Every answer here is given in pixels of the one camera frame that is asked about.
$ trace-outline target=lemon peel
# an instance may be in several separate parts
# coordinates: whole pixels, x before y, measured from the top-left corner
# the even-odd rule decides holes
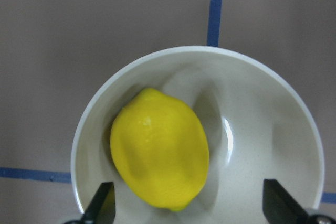
[[[110,147],[123,180],[151,206],[181,211],[205,185],[209,150],[200,120],[156,89],[143,89],[122,108]]]

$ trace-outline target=yellow lemon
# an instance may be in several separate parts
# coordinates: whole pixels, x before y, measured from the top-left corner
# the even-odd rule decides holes
[[[205,184],[209,150],[198,117],[156,89],[143,89],[120,111],[110,146],[126,184],[154,207],[182,210]]]

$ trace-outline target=tabletop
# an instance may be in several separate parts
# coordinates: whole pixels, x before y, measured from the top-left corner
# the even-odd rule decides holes
[[[76,126],[94,93],[160,49],[219,46],[282,76],[319,129],[336,212],[336,0],[1,0],[0,223],[79,216]]]

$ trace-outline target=bowl rim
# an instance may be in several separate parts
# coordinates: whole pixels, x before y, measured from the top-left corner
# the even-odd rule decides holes
[[[76,128],[76,132],[74,135],[74,141],[72,143],[72,149],[71,149],[71,161],[70,161],[70,173],[71,173],[71,184],[72,184],[72,189],[73,193],[75,195],[76,203],[77,206],[80,210],[81,213],[84,212],[83,206],[80,202],[79,195],[78,195],[78,190],[77,190],[77,178],[76,178],[76,156],[77,156],[77,147],[78,147],[78,142],[80,139],[80,135],[84,126],[84,123],[95,105],[95,103],[98,101],[99,97],[106,91],[106,89],[112,85],[115,81],[117,81],[122,75],[133,69],[134,67],[143,64],[147,61],[164,57],[169,54],[173,53],[181,53],[181,52],[210,52],[210,53],[215,53],[215,54],[220,54],[220,55],[225,55],[225,57],[231,57],[235,58],[241,61],[244,61],[261,71],[265,72],[269,76],[273,77],[277,82],[279,82],[292,96],[293,98],[298,102],[299,106],[302,108],[305,116],[307,117],[309,124],[312,128],[313,134],[314,134],[314,139],[316,140],[317,148],[318,148],[318,154],[319,154],[319,161],[320,161],[320,177],[319,177],[319,187],[318,191],[314,200],[313,207],[318,208],[320,205],[320,201],[322,198],[322,193],[323,193],[323,187],[324,187],[324,176],[325,176],[325,163],[324,163],[324,153],[323,153],[323,147],[322,147],[322,140],[317,128],[317,125],[302,98],[299,96],[299,94],[292,88],[292,86],[285,81],[280,75],[275,73],[272,69],[264,65],[263,63],[249,57],[246,55],[243,55],[241,53],[224,49],[224,48],[218,48],[218,47],[210,47],[210,46],[179,46],[179,47],[172,47],[168,49],[163,49],[159,50],[156,52],[152,52],[148,55],[145,55],[129,64],[127,64],[125,67],[121,68],[119,71],[117,71],[114,75],[112,75],[99,89],[98,91],[94,94],[94,96],[91,98],[90,102],[86,106],[79,123]]]

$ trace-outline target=blue tape line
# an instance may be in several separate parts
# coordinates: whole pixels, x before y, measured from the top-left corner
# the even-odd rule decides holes
[[[222,0],[210,0],[207,45],[218,47]]]
[[[71,183],[70,173],[0,167],[0,177]]]
[[[336,193],[323,193],[321,203],[336,204]]]

